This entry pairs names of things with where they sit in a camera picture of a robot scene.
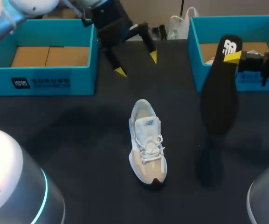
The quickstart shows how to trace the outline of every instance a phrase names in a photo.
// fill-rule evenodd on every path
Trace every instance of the white sneaker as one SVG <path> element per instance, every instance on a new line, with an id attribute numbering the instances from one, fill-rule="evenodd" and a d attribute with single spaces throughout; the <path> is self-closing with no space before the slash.
<path id="1" fill-rule="evenodd" d="M 134 173 L 141 182 L 160 186 L 167 174 L 165 148 L 161 144 L 161 122 L 147 100 L 141 99 L 134 105 L 129 129 L 132 141 L 129 161 Z"/>

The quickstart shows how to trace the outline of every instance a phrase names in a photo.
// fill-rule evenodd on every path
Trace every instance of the blue box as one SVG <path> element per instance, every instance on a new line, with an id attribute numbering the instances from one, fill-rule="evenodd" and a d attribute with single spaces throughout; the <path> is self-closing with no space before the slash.
<path id="1" fill-rule="evenodd" d="M 18 46 L 90 47 L 90 55 L 87 66 L 11 68 Z M 93 95 L 97 57 L 93 25 L 85 28 L 80 19 L 28 20 L 0 42 L 0 96 Z"/>
<path id="2" fill-rule="evenodd" d="M 211 69 L 204 64 L 201 43 L 219 43 L 225 34 L 238 35 L 243 42 L 266 42 L 269 46 L 269 15 L 263 16 L 214 16 L 191 19 L 188 34 L 188 53 L 197 92 L 200 92 Z M 269 91 L 269 79 L 262 87 L 259 72 L 238 73 L 238 91 Z"/>

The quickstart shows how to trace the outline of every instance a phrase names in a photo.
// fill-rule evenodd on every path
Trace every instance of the black table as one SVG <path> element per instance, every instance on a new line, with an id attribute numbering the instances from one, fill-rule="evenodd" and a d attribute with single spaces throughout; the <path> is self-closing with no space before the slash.
<path id="1" fill-rule="evenodd" d="M 223 185 L 204 189 L 194 158 L 206 137 L 186 41 L 158 42 L 158 65 L 142 42 L 115 49 L 129 77 L 100 56 L 92 97 L 0 98 L 0 130 L 13 136 L 62 190 L 68 224 L 249 224 L 246 195 L 269 166 L 269 92 L 240 94 L 222 153 Z M 166 186 L 144 189 L 129 165 L 128 119 L 136 100 L 162 121 Z"/>

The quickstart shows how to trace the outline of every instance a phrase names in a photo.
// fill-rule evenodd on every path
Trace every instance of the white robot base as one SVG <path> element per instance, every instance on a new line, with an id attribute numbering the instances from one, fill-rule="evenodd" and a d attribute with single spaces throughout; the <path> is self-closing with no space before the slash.
<path id="1" fill-rule="evenodd" d="M 252 224 L 269 224 L 269 168 L 252 183 L 247 211 Z"/>
<path id="2" fill-rule="evenodd" d="M 63 224 L 59 189 L 8 134 L 0 131 L 0 224 Z"/>

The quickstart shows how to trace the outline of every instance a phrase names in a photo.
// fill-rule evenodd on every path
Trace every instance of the insole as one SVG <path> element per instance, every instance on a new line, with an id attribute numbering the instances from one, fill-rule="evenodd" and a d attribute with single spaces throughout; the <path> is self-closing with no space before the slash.
<path id="1" fill-rule="evenodd" d="M 242 45 L 241 38 L 235 35 L 225 35 L 219 42 L 200 99 L 202 120 L 209 134 L 225 134 L 235 121 L 238 112 L 237 64 L 223 60 L 225 55 L 242 50 Z"/>

